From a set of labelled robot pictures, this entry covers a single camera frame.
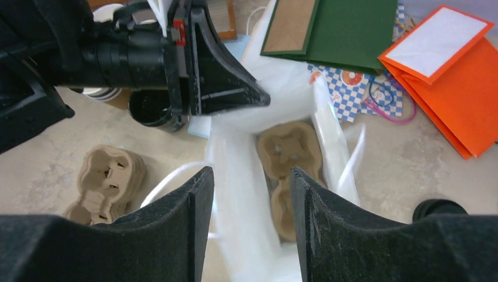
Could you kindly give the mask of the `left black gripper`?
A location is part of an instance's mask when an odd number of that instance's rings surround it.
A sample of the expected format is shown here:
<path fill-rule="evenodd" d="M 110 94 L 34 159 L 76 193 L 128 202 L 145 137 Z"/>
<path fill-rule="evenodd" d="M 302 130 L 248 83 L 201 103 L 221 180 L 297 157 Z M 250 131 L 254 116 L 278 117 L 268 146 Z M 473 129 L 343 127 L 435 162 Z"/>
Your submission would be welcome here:
<path fill-rule="evenodd" d="M 270 95 L 220 41 L 205 6 L 191 9 L 190 35 L 193 115 L 270 105 Z M 155 29 L 100 25 L 82 46 L 82 85 L 168 90 L 163 44 Z"/>

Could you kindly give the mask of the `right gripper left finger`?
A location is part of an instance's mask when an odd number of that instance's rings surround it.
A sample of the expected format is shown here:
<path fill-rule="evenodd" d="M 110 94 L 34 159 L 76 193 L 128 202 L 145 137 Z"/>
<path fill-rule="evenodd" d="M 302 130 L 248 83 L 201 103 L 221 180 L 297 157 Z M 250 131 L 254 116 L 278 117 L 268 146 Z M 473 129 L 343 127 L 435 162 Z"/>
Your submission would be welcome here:
<path fill-rule="evenodd" d="M 1 216 L 2 281 L 200 281 L 214 196 L 203 167 L 110 224 L 52 214 Z"/>

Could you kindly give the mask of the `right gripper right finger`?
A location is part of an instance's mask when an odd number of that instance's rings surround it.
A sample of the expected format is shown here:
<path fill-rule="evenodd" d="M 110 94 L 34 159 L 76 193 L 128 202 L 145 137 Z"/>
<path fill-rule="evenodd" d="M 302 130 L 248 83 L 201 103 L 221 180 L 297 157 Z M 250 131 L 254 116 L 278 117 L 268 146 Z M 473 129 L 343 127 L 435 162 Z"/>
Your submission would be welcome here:
<path fill-rule="evenodd" d="M 291 172 L 304 281 L 496 281 L 497 217 L 435 214 L 403 224 Z"/>

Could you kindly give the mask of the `light blue paper bag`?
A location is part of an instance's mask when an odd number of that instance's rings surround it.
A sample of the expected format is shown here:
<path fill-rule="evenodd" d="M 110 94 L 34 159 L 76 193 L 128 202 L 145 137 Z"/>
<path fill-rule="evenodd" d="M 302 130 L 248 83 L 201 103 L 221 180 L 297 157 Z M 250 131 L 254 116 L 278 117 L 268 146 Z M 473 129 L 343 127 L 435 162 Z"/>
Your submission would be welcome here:
<path fill-rule="evenodd" d="M 151 203 L 182 171 L 211 166 L 215 231 L 209 238 L 219 245 L 230 279 L 300 281 L 297 246 L 280 242 L 271 220 L 267 174 L 257 154 L 256 138 L 275 125 L 311 120 L 327 188 L 357 205 L 354 174 L 363 157 L 365 128 L 356 125 L 344 130 L 339 123 L 350 74 L 298 62 L 266 64 L 257 74 L 271 96 L 270 105 L 214 115 L 204 160 L 171 172 L 143 203 Z"/>

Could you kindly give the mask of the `single brown pulp cup carrier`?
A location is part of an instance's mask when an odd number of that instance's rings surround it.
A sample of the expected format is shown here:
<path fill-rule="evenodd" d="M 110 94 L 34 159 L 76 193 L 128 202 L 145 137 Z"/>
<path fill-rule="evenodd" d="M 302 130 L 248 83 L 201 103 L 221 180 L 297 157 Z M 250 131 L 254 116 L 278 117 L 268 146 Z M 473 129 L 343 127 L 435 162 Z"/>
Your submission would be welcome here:
<path fill-rule="evenodd" d="M 266 176 L 277 182 L 270 193 L 274 227 L 281 239 L 295 242 L 290 191 L 291 169 L 298 166 L 312 179 L 323 183 L 323 160 L 317 134 L 311 125 L 302 121 L 276 125 L 259 135 L 257 153 Z"/>

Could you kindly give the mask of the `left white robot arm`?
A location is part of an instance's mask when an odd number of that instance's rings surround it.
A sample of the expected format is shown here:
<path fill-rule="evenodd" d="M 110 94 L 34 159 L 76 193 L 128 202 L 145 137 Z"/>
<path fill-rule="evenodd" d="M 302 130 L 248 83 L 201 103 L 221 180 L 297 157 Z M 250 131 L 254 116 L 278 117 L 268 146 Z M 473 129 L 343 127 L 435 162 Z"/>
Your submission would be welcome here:
<path fill-rule="evenodd" d="M 206 1 L 130 1 L 105 22 L 86 1 L 2 1 L 1 152 L 75 114 L 58 86 L 130 89 L 131 117 L 166 132 L 271 102 L 223 45 Z"/>

